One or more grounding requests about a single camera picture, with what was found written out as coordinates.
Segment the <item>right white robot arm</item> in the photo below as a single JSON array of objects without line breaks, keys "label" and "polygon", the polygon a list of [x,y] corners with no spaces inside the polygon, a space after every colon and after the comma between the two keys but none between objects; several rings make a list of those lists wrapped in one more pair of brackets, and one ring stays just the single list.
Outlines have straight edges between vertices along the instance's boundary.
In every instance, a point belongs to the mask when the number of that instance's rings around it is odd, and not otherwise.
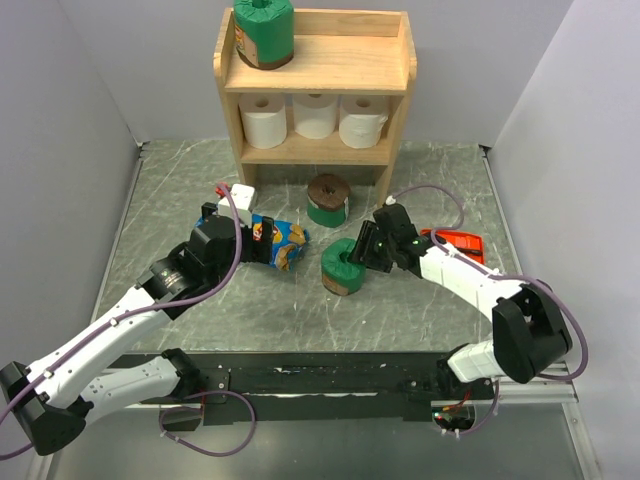
[{"label": "right white robot arm", "polygon": [[480,379],[526,384],[573,347],[560,307],[542,287],[507,278],[462,254],[441,235],[421,235],[400,204],[362,224],[349,261],[388,273],[393,267],[437,284],[491,322],[492,336],[452,350],[439,362],[437,386],[456,399]]}]

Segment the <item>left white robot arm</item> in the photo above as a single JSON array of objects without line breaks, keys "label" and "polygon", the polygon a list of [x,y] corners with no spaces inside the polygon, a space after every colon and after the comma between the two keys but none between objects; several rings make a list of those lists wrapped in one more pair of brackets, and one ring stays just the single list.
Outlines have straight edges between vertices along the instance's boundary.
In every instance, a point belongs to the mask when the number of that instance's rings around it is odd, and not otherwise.
[{"label": "left white robot arm", "polygon": [[180,349],[113,375],[104,371],[146,334],[222,290],[239,263],[269,264],[274,229],[268,218],[256,234],[235,214],[222,216],[204,204],[190,238],[154,262],[107,313],[42,359],[6,365],[1,388],[30,448],[55,453],[89,424],[134,403],[190,400],[200,371]]}]

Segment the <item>green roll front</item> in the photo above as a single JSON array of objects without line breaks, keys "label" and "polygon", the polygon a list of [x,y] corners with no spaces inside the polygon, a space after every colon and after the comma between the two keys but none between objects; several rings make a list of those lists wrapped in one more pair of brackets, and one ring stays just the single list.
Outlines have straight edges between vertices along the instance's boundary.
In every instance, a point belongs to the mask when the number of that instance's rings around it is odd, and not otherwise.
[{"label": "green roll front", "polygon": [[235,1],[236,51],[250,67],[275,70],[294,56],[294,8],[288,0]]}]

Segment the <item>green roll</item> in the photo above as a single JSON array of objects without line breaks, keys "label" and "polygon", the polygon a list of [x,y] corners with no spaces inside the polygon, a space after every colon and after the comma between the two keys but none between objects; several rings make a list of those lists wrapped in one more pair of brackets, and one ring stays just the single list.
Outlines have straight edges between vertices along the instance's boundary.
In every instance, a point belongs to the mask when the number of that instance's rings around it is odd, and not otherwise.
[{"label": "green roll", "polygon": [[235,1],[236,51],[250,67],[275,70],[294,56],[294,8],[288,0]]},{"label": "green roll", "polygon": [[348,296],[364,284],[366,267],[351,263],[348,258],[356,241],[341,238],[329,245],[321,256],[321,274],[324,287],[339,296]]},{"label": "green roll", "polygon": [[336,228],[349,211],[349,184],[334,174],[320,174],[307,187],[307,215],[318,225]]}]

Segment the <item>white paper roll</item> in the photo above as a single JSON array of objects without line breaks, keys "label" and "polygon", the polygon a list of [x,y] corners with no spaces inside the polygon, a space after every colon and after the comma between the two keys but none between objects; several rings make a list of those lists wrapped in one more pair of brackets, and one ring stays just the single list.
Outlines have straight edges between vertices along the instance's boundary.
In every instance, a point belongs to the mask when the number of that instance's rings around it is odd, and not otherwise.
[{"label": "white paper roll", "polygon": [[281,145],[287,136],[285,96],[281,93],[244,93],[239,110],[245,139],[257,149]]},{"label": "white paper roll", "polygon": [[380,140],[388,115],[387,96],[343,95],[339,113],[340,139],[353,149],[372,148]]},{"label": "white paper roll", "polygon": [[292,97],[294,130],[311,140],[329,137],[335,130],[338,110],[337,95],[295,94]]}]

